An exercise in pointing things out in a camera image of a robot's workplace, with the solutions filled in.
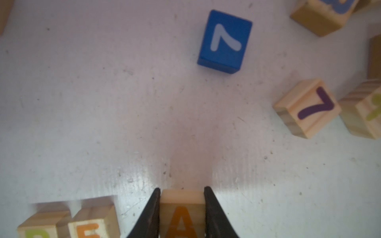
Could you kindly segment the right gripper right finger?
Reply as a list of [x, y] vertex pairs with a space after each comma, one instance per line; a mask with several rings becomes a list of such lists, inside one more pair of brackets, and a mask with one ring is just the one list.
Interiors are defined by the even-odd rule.
[[210, 186], [204, 188], [204, 197], [206, 209], [205, 237], [239, 238]]

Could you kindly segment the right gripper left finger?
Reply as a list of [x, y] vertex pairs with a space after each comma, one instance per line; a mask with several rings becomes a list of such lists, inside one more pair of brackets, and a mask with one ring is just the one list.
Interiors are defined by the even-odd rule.
[[159, 237], [160, 196], [160, 188], [155, 188], [127, 238]]

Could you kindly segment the wooden block letter A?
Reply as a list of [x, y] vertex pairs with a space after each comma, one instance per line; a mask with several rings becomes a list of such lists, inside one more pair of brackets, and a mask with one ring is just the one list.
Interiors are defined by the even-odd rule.
[[159, 208], [161, 238], [204, 238], [206, 202], [202, 191], [165, 189]]

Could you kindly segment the wooden block letter E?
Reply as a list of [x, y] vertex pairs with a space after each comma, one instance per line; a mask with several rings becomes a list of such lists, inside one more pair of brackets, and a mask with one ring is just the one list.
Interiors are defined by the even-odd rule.
[[82, 208], [68, 223], [72, 238], [119, 238], [121, 236], [114, 205]]

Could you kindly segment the wooden block letter P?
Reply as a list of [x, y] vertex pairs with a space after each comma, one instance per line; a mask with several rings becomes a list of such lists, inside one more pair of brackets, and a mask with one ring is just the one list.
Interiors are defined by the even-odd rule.
[[70, 211], [39, 212], [17, 227], [19, 238], [69, 238]]

